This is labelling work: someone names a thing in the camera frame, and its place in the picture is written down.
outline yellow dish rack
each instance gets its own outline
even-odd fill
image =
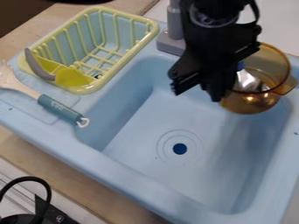
[[[59,86],[74,94],[90,94],[102,88],[159,32],[157,22],[106,7],[93,7],[60,26],[30,47],[34,58],[49,74],[63,68],[92,77],[85,86]],[[24,53],[18,66],[35,75]]]

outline drain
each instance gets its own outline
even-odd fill
[[[178,155],[183,155],[187,152],[187,146],[184,143],[176,143],[172,149]]]
[[[188,165],[198,159],[203,144],[188,130],[172,130],[160,137],[156,145],[158,156],[169,165]]]

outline transparent orange bowl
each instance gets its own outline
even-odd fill
[[[256,114],[271,109],[297,84],[290,74],[286,55],[274,46],[262,43],[261,49],[244,59],[244,69],[269,89],[261,92],[232,90],[220,101],[225,109],[238,114]]]

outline blue drain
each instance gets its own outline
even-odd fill
[[[184,143],[176,143],[172,149],[178,155],[183,155],[187,152],[187,146]]]

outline light blue sink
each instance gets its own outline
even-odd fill
[[[16,67],[16,59],[10,63]],[[290,58],[299,76],[299,61]],[[75,129],[29,97],[0,92],[0,122],[43,151],[175,223],[278,224],[299,172],[299,92],[259,115],[225,111],[194,87],[175,96],[177,57],[150,42],[102,90],[31,88],[90,118]]]

